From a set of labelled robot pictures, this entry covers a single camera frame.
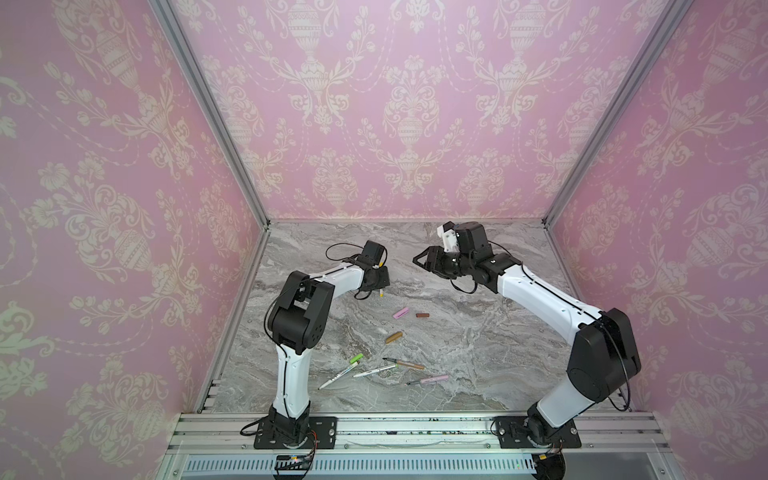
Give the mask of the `white marker bright green cap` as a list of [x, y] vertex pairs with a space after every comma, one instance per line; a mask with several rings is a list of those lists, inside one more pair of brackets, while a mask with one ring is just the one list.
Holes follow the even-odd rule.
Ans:
[[321, 385], [318, 387], [318, 390], [322, 390], [322, 389], [325, 389], [325, 388], [327, 388], [328, 386], [330, 386], [330, 385], [331, 385], [331, 384], [333, 384], [334, 382], [336, 382], [336, 381], [340, 380], [340, 379], [341, 379], [341, 378], [343, 378], [345, 375], [349, 374], [351, 371], [353, 371], [353, 370], [354, 370], [354, 369], [355, 369], [355, 368], [356, 368], [356, 367], [357, 367], [357, 366], [360, 364], [360, 361], [361, 361], [363, 358], [364, 358], [364, 355], [363, 355], [363, 354], [358, 354], [358, 355], [356, 355], [355, 357], [353, 357], [353, 358], [352, 358], [352, 359], [349, 361], [349, 365], [348, 365], [347, 367], [345, 367], [345, 368], [344, 368], [342, 371], [340, 371], [339, 373], [337, 373], [336, 375], [334, 375], [334, 376], [333, 376], [332, 378], [330, 378], [329, 380], [327, 380], [327, 381], [325, 381], [324, 383], [322, 383], [322, 384], [321, 384]]

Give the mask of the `white green marker pen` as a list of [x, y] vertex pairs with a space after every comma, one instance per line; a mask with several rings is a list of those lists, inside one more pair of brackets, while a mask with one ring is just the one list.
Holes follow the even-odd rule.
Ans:
[[398, 367], [398, 365], [396, 363], [395, 364], [389, 364], [389, 365], [386, 365], [386, 366], [382, 366], [382, 367], [378, 367], [378, 368], [371, 369], [371, 370], [368, 370], [368, 371], [357, 373], [357, 374], [355, 374], [353, 376], [353, 378], [368, 377], [368, 376], [371, 376], [371, 375], [376, 375], [376, 374], [380, 374], [380, 373], [383, 373], [383, 372], [395, 369], [397, 367]]

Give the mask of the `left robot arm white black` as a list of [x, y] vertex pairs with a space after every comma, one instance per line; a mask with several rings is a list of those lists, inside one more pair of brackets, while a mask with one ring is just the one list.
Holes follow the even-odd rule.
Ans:
[[264, 320], [278, 355], [277, 389], [268, 413], [255, 423], [256, 449], [312, 445], [308, 382], [313, 349], [325, 332], [336, 298], [347, 293], [368, 297], [390, 285], [387, 258], [386, 247], [369, 240], [360, 252], [327, 271], [295, 270], [288, 275]]

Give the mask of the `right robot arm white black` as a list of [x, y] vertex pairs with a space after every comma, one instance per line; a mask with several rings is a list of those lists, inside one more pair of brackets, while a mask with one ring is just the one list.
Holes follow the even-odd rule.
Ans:
[[631, 389], [642, 364], [623, 311], [589, 305], [541, 279], [478, 222], [447, 222], [437, 234], [442, 243], [414, 256], [415, 265], [449, 282], [471, 278], [536, 315], [570, 347], [565, 377], [527, 411], [531, 443], [551, 446], [581, 413]]

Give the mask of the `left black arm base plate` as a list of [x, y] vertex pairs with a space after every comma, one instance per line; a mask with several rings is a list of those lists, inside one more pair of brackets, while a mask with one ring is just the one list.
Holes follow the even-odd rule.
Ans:
[[278, 415], [257, 423], [253, 447], [256, 450], [310, 449], [330, 450], [336, 444], [338, 418], [309, 416], [289, 419]]

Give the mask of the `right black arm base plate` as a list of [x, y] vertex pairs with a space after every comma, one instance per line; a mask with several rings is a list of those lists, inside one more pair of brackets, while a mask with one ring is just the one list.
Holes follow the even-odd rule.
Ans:
[[490, 431], [502, 449], [578, 449], [582, 447], [573, 419], [561, 427], [526, 416], [494, 417]]

